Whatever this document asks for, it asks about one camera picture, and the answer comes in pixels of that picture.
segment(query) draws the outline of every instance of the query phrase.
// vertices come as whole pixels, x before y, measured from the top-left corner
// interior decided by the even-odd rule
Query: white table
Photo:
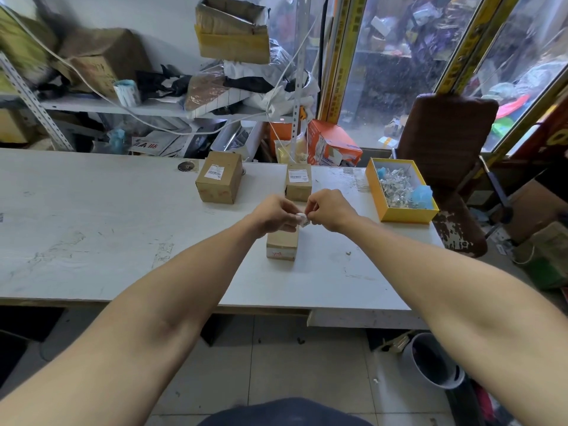
[[[0,150],[0,303],[108,302],[153,267],[237,222],[286,166],[245,163],[236,203],[203,203],[181,159]],[[339,188],[378,221],[363,169],[313,167],[313,191]],[[432,224],[389,224],[442,245]],[[423,328],[358,247],[323,227],[299,236],[294,262],[252,246],[220,307],[310,311],[309,323]]]

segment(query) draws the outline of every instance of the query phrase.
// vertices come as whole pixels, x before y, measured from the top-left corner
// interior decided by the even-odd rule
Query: chair backrest
[[[428,185],[455,190],[477,162],[499,104],[454,95],[419,95],[396,150],[414,160]]]

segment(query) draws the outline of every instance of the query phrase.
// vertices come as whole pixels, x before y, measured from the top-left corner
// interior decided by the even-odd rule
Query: yellow box
[[[426,185],[413,160],[371,158],[367,165],[367,169],[365,170],[365,174],[369,181],[369,187],[371,188],[371,194],[373,195],[373,200],[375,202],[375,207],[377,207],[377,213],[379,214],[380,221],[419,222],[421,224],[428,224],[432,221],[432,218],[434,218],[439,211],[434,199],[432,199],[433,209],[390,208],[387,205],[383,187],[380,185],[379,177],[377,176],[377,169],[380,169],[381,167],[385,167],[390,170],[405,169],[413,188],[416,188],[418,185]]]

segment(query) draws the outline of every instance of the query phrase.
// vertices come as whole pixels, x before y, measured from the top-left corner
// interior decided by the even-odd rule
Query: white cable
[[[167,128],[158,127],[157,125],[152,125],[152,124],[150,124],[149,122],[146,122],[146,121],[144,121],[144,120],[138,118],[137,115],[136,115],[134,112],[132,112],[130,109],[128,109],[128,108],[126,108],[126,107],[124,107],[124,106],[122,106],[122,105],[120,105],[120,104],[118,104],[118,103],[116,103],[116,102],[110,100],[109,98],[105,97],[103,94],[101,94],[100,92],[98,92],[92,85],[90,85],[89,82],[87,82],[87,80],[83,77],[83,75],[81,74],[81,72],[80,72],[79,70],[77,70],[74,65],[72,65],[72,64],[69,63],[69,62],[67,62],[67,60],[61,58],[59,55],[57,55],[55,52],[53,52],[51,49],[49,49],[45,44],[43,44],[43,42],[42,42],[41,40],[39,40],[39,39],[32,33],[32,31],[30,31],[30,29],[29,29],[22,21],[20,21],[20,19],[18,18],[18,16],[16,16],[15,14],[12,13],[12,11],[11,11],[8,7],[4,6],[2,3],[0,3],[0,7],[2,7],[2,8],[4,9],[4,11],[5,11],[6,13],[8,13],[8,15],[10,15],[10,16],[12,17],[12,19],[13,19],[14,21],[16,21],[16,23],[17,23],[26,33],[28,33],[32,39],[34,39],[34,40],[36,41],[36,43],[37,43],[38,45],[40,45],[40,46],[41,46],[43,49],[45,49],[49,54],[51,54],[53,57],[55,57],[56,59],[58,59],[59,61],[61,61],[61,62],[62,62],[63,64],[65,64],[67,67],[71,68],[75,73],[77,73],[77,76],[79,76],[79,78],[85,83],[85,85],[87,85],[87,86],[91,89],[91,91],[93,91],[95,94],[97,94],[97,95],[98,95],[99,97],[101,97],[103,100],[108,101],[108,102],[109,102],[111,105],[113,105],[113,106],[119,107],[120,109],[124,110],[127,114],[131,115],[134,119],[136,119],[136,120],[142,122],[143,124],[145,124],[145,125],[147,125],[147,126],[149,126],[149,127],[155,128],[156,130],[161,130],[161,131],[166,132],[166,133],[174,133],[175,135],[195,135],[195,134],[197,134],[197,132],[181,133],[181,132],[177,132],[177,131],[174,131],[174,130],[168,130]],[[238,119],[238,120],[228,121],[228,122],[226,122],[226,123],[223,125],[223,127],[219,128],[218,130],[215,130],[215,131],[212,131],[212,132],[199,132],[199,134],[200,134],[200,135],[212,135],[212,134],[215,134],[215,133],[220,132],[226,125],[233,124],[234,122],[240,122],[240,121],[242,121],[242,120],[252,118],[253,116],[257,116],[257,115],[256,115],[256,114],[252,114],[252,115],[248,115],[248,116],[245,116],[245,117],[243,117],[243,118],[240,118],[240,119]]]
[[[323,8],[322,8],[322,10],[317,14],[316,19],[314,20],[314,23],[312,24],[312,26],[309,28],[308,32],[307,32],[306,35],[304,36],[304,39],[302,40],[302,43],[300,43],[300,46],[298,47],[298,50],[296,51],[296,53],[294,54],[294,56],[292,56],[292,59],[290,60],[290,62],[288,63],[288,65],[286,66],[286,68],[284,69],[284,71],[282,71],[282,74],[280,75],[280,78],[278,79],[277,84],[280,84],[280,83],[281,83],[282,79],[284,78],[285,73],[288,71],[288,68],[289,68],[289,67],[291,66],[291,64],[294,62],[294,58],[296,58],[296,57],[298,56],[298,54],[300,53],[300,49],[302,49],[302,46],[304,45],[304,43],[306,43],[306,40],[307,40],[309,34],[310,34],[310,33],[312,32],[312,30],[314,29],[315,25],[317,24],[317,21],[319,21],[320,16],[322,15],[322,13],[323,13]],[[302,86],[303,86],[303,83],[304,83],[304,82],[303,82],[302,79],[304,78],[304,72],[302,71],[301,74],[302,74],[302,77],[301,77],[301,78],[296,77],[296,80],[302,81]],[[292,160],[292,163],[295,163],[296,161],[295,161],[294,157],[292,157],[292,156],[290,155],[290,153],[288,152],[288,150],[286,149],[286,147],[284,146],[284,144],[283,144],[282,141],[280,140],[280,136],[278,136],[278,133],[276,132],[276,130],[274,129],[274,126],[272,125],[272,122],[270,122],[270,114],[268,113],[268,109],[270,108],[270,101],[272,100],[274,94],[276,94],[276,92],[273,92],[273,93],[271,94],[271,96],[270,96],[269,99],[268,99],[268,102],[266,103],[266,118],[269,120],[269,121],[268,121],[268,124],[270,124],[270,127],[272,128],[272,131],[274,132],[274,135],[276,135],[276,139],[278,140],[278,143],[280,143],[280,147],[286,152],[286,154],[288,154],[288,157]]]

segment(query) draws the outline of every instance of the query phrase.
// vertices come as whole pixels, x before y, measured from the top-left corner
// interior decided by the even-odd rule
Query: brown chair
[[[414,160],[440,208],[432,220],[446,248],[480,257],[487,252],[486,235],[456,188],[479,163],[499,105],[493,100],[453,95],[419,95],[402,132],[396,157]],[[510,221],[512,208],[497,178],[482,164],[495,193],[507,209],[501,221]]]

